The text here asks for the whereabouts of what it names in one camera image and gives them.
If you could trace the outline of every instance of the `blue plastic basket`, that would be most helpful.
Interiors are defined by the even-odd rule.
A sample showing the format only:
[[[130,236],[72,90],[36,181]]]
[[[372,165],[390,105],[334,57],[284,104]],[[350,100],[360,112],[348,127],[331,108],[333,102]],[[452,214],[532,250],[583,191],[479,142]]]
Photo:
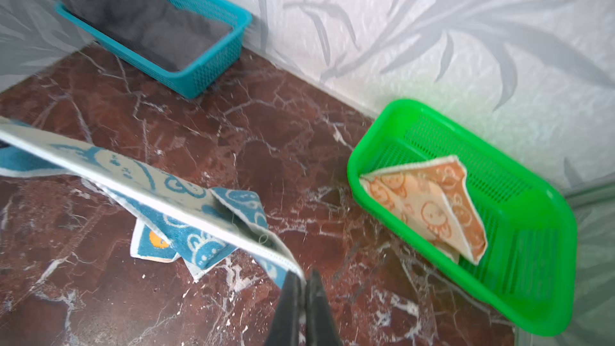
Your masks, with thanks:
[[[207,18],[228,23],[233,27],[233,31],[230,34],[205,51],[192,64],[178,72],[169,72],[143,58],[136,52],[76,18],[61,3],[58,2],[55,9],[60,15],[92,34],[101,45],[119,56],[119,58],[124,59],[150,77],[191,99],[201,94],[211,82],[216,80],[220,74],[239,58],[243,31],[250,24],[252,15],[250,12],[226,0],[169,0],[169,2],[181,10],[196,12]]]

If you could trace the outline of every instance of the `marble floor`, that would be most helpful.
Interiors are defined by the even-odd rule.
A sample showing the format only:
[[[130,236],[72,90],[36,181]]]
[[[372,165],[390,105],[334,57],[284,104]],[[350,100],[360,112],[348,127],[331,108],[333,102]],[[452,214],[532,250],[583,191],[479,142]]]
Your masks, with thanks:
[[[345,345],[513,345],[513,326],[359,208],[346,164],[372,120],[244,51],[186,100],[90,45],[0,95],[0,115],[205,187],[257,192],[323,276]],[[77,177],[0,178],[0,343],[261,345],[279,289],[235,252],[194,284],[129,255],[134,217]]]

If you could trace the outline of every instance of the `baseboard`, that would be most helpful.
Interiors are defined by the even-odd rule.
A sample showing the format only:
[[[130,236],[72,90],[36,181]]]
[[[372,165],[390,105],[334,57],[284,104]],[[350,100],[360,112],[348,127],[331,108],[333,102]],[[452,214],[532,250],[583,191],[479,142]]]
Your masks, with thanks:
[[[362,104],[361,102],[359,102],[357,99],[353,99],[351,97],[349,97],[348,95],[342,94],[341,92],[339,92],[338,90],[329,87],[327,85],[325,85],[324,83],[319,82],[318,80],[307,76],[306,74],[300,72],[299,70],[297,70],[295,67],[292,67],[291,65],[281,61],[280,59],[276,58],[275,56],[271,56],[270,54],[264,53],[263,51],[260,51],[256,46],[253,46],[249,43],[244,42],[243,43],[243,47],[247,48],[248,50],[252,51],[253,53],[257,54],[258,56],[267,59],[271,64],[275,65],[277,68],[282,69],[284,71],[287,71],[291,74],[293,74],[294,76],[298,77],[299,79],[301,79],[302,81],[305,81],[307,83],[309,83],[310,85],[318,88],[319,90],[327,93],[330,96],[333,96],[335,99],[339,100],[340,102],[349,105],[350,107],[352,107],[353,109],[359,111],[360,113],[375,119],[378,115],[380,115],[380,112],[375,110],[375,109],[371,109],[369,107],[367,107],[365,104]]]

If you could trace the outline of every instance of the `plastic basket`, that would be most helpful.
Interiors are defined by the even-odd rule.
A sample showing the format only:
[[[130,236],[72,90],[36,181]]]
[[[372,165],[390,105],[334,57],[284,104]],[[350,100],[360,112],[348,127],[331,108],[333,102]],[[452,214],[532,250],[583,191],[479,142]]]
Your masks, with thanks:
[[[252,15],[250,12],[226,0],[169,0],[169,2],[181,10],[196,12],[207,18],[228,23],[233,27],[233,31],[230,34],[205,51],[203,55],[185,69],[178,72],[169,72],[143,58],[84,21],[76,18],[61,3],[58,2],[55,9],[60,15],[92,34],[101,45],[119,56],[119,58],[124,59],[181,95],[193,98],[201,94],[211,82],[239,58],[243,31],[250,24]]]
[[[478,266],[455,264],[374,201],[359,175],[455,154],[485,223],[489,246]],[[565,199],[540,177],[438,112],[412,100],[389,104],[352,152],[356,201],[468,293],[522,329],[562,332],[572,315],[577,227]]]

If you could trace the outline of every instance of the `gray towel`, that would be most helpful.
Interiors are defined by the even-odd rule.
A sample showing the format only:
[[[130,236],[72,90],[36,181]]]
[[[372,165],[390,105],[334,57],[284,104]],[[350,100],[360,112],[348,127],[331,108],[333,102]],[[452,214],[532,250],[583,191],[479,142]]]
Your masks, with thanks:
[[[69,12],[167,71],[180,71],[230,33],[230,25],[168,0],[61,0]]]

